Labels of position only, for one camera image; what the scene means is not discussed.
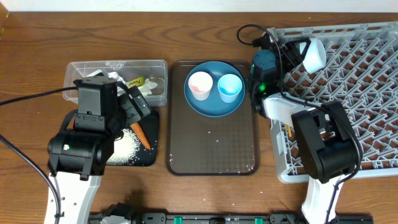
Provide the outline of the light blue bowl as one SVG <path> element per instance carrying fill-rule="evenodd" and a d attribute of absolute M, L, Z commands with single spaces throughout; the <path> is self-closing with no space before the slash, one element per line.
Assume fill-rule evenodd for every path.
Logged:
<path fill-rule="evenodd" d="M 325 48 L 318 38 L 309 38 L 310 45 L 303 60 L 303 66 L 308 73 L 315 73 L 326 65 Z"/>

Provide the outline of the foil snack wrapper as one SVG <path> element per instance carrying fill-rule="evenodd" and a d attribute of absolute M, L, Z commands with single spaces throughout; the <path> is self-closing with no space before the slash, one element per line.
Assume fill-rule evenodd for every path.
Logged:
<path fill-rule="evenodd" d="M 120 76 L 117 72 L 109 72 L 108 73 L 109 78 L 116 79 L 117 81 L 120 81 L 124 83 L 128 88 L 132 88 L 134 86 L 140 87 L 145 83 L 144 77 L 139 77 L 131 81 L 125 81 L 122 76 Z"/>

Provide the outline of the wooden chopstick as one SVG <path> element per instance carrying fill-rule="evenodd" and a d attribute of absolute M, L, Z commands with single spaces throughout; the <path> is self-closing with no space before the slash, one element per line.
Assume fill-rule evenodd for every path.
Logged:
<path fill-rule="evenodd" d="M 286 128 L 286 130 L 287 130 L 287 134 L 288 134 L 288 137 L 292 137 L 292 131 L 291 131 L 291 127 L 289 126 L 289 125 L 285 125 L 285 128 Z"/>

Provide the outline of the orange carrot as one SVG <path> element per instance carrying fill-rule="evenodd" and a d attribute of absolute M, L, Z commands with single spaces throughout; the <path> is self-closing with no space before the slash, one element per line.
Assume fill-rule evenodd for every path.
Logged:
<path fill-rule="evenodd" d="M 136 123 L 132 123 L 130 125 L 130 127 L 135 132 L 136 136 L 138 137 L 138 139 L 140 140 L 142 145 L 146 149 L 151 149 L 150 143 L 149 143 L 148 139 L 146 138 L 146 135 L 144 134 L 144 131 L 141 128 L 141 125 L 138 122 L 136 122 Z"/>

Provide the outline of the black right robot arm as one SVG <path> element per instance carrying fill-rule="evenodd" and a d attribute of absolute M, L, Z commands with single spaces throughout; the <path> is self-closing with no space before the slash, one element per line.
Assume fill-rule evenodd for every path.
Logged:
<path fill-rule="evenodd" d="M 307 223 L 330 223 L 340 185 L 359 171 L 361 147 L 340 102 L 309 103 L 282 86 L 285 72 L 298 65 L 310 73 L 324 68 L 323 44 L 304 38 L 280 45 L 269 31 L 251 44 L 257 52 L 247 77 L 220 61 L 174 68 L 167 142 L 171 162 L 184 162 L 192 172 L 201 162 L 220 162 L 227 153 L 244 149 L 254 133 L 246 130 L 237 110 L 249 99 L 250 113 L 293 128 L 309 175 L 303 217 Z"/>

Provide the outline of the white tissue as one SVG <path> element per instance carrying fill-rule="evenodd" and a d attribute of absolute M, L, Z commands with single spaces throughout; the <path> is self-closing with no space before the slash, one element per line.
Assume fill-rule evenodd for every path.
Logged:
<path fill-rule="evenodd" d="M 148 96 L 152 94 L 152 90 L 157 88 L 158 84 L 156 82 L 150 81 L 148 78 L 145 79 L 144 84 L 139 86 L 138 89 L 143 96 Z"/>

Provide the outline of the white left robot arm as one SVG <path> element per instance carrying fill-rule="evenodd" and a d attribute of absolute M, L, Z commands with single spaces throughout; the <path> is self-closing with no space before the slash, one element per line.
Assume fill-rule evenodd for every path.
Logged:
<path fill-rule="evenodd" d="M 99 114 L 69 112 L 59 132 L 48 144 L 49 179 L 55 189 L 49 195 L 46 223 L 87 223 L 114 142 L 127 123 L 128 96 L 110 95 L 110 105 Z"/>

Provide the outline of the pile of rice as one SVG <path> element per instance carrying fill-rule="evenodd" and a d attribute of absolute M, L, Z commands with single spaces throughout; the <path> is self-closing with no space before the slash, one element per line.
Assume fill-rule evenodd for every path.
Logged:
<path fill-rule="evenodd" d="M 123 129 L 123 138 L 114 142 L 114 153 L 107 166 L 151 166 L 156 157 L 156 148 L 146 149 L 131 129 Z"/>

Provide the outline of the pink cup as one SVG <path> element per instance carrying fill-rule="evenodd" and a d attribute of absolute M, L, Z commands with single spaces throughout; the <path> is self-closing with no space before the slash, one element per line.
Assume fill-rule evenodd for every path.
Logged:
<path fill-rule="evenodd" d="M 211 92 L 213 79 L 209 73 L 195 72 L 188 79 L 188 87 L 198 101 L 206 100 Z"/>

